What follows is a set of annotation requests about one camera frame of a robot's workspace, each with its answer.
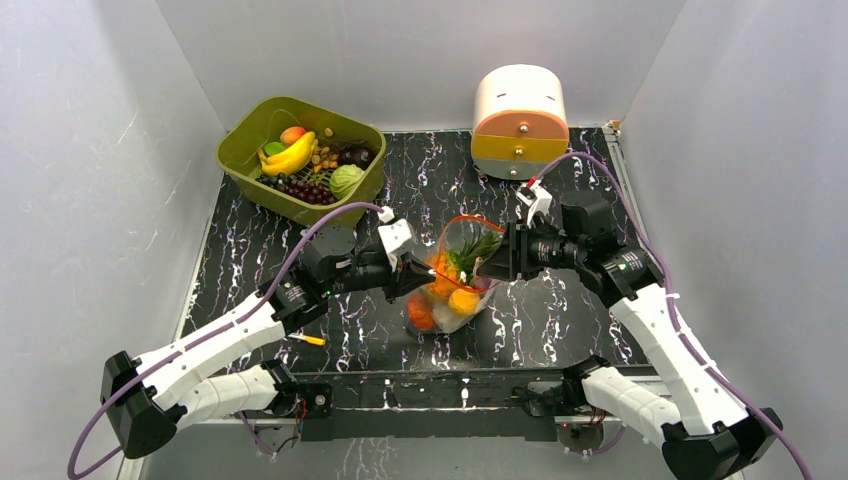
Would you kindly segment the orange toy pumpkin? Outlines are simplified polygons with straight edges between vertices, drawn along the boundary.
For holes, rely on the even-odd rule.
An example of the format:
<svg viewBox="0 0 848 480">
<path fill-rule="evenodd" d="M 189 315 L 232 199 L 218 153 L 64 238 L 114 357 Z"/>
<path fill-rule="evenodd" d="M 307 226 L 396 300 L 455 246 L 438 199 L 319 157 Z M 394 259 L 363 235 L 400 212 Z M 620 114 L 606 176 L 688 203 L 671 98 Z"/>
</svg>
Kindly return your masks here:
<svg viewBox="0 0 848 480">
<path fill-rule="evenodd" d="M 409 324 L 419 332 L 433 332 L 436 322 L 432 308 L 427 298 L 421 293 L 411 295 L 407 301 L 407 318 Z"/>
</svg>

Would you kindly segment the clear zip bag orange zipper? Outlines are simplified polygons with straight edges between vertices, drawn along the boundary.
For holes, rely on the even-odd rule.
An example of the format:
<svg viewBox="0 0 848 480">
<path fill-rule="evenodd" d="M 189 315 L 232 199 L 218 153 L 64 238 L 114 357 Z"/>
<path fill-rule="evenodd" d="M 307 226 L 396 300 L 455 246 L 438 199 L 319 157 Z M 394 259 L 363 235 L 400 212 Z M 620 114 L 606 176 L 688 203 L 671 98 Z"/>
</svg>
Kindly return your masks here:
<svg viewBox="0 0 848 480">
<path fill-rule="evenodd" d="M 501 244 L 504 230 L 473 215 L 451 219 L 425 260 L 436 280 L 418 288 L 406 303 L 413 334 L 450 334 L 467 325 L 491 302 L 500 284 L 479 273 Z"/>
</svg>

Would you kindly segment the yellow toy lemon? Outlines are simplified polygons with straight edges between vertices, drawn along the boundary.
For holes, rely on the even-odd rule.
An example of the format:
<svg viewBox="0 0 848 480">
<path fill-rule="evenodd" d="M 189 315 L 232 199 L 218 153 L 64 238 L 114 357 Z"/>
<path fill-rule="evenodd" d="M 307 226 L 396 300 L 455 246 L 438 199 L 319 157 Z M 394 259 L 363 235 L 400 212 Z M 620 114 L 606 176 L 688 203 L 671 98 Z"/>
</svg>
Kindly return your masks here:
<svg viewBox="0 0 848 480">
<path fill-rule="evenodd" d="M 459 317 L 471 317 L 478 311 L 480 296 L 476 292 L 456 289 L 448 298 L 449 309 Z"/>
</svg>

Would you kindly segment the green toy lettuce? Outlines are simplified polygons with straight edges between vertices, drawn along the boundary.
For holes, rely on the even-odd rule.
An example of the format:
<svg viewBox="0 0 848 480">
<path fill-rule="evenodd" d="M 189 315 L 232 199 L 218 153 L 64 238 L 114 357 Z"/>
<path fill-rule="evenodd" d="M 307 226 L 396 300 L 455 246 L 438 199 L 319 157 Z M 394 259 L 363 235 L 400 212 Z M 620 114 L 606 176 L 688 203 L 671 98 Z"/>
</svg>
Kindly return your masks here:
<svg viewBox="0 0 848 480">
<path fill-rule="evenodd" d="M 459 315 L 453 312 L 447 304 L 436 303 L 432 307 L 434 329 L 438 333 L 450 334 L 467 325 L 474 317 L 472 315 Z"/>
</svg>

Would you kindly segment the purple toy eggplant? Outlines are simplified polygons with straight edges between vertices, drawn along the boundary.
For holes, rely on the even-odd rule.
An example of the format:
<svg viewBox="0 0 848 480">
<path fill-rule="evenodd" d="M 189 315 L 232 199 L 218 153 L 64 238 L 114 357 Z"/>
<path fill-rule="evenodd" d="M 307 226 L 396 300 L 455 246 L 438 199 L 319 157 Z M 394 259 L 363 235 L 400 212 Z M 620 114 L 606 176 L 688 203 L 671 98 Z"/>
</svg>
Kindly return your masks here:
<svg viewBox="0 0 848 480">
<path fill-rule="evenodd" d="M 484 292 L 491 289 L 495 285 L 495 283 L 496 281 L 492 278 L 485 277 L 482 275 L 475 275 L 472 279 L 471 287 L 473 287 L 477 291 Z"/>
</svg>

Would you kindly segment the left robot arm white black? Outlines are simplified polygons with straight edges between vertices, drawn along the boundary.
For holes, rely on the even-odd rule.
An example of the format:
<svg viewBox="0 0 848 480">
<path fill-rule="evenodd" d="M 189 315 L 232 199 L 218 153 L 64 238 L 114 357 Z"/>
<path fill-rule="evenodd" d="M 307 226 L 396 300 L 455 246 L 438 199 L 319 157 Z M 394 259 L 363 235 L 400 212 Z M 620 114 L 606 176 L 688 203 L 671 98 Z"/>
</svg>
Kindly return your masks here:
<svg viewBox="0 0 848 480">
<path fill-rule="evenodd" d="M 432 267 L 408 250 L 411 239 L 403 220 L 379 227 L 376 242 L 362 249 L 352 231 L 327 227 L 290 255 L 283 274 L 221 317 L 138 357 L 110 357 L 101 402 L 121 452 L 145 457 L 189 426 L 239 412 L 327 415 L 331 388 L 298 382 L 279 360 L 222 370 L 324 316 L 335 295 L 380 289 L 393 301 L 434 282 Z"/>
</svg>

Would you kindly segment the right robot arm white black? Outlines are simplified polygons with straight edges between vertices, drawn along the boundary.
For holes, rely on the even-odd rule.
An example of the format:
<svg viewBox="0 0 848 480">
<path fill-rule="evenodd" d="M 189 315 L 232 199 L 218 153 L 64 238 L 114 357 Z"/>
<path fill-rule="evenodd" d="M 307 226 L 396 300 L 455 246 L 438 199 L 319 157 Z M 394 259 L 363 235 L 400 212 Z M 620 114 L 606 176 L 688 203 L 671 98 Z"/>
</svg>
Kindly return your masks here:
<svg viewBox="0 0 848 480">
<path fill-rule="evenodd" d="M 574 271 L 633 335 L 667 389 L 666 396 L 655 394 L 594 355 L 567 367 L 559 386 L 527 386 L 518 396 L 533 408 L 613 414 L 658 447 L 678 479 L 726 479 L 758 462 L 775 442 L 779 417 L 771 409 L 757 413 L 709 373 L 704 350 L 683 337 L 660 268 L 618 237 L 610 203 L 595 192 L 571 192 L 554 225 L 544 188 L 524 186 L 518 197 L 526 216 L 506 226 L 481 274 L 515 281 L 546 269 Z"/>
</svg>

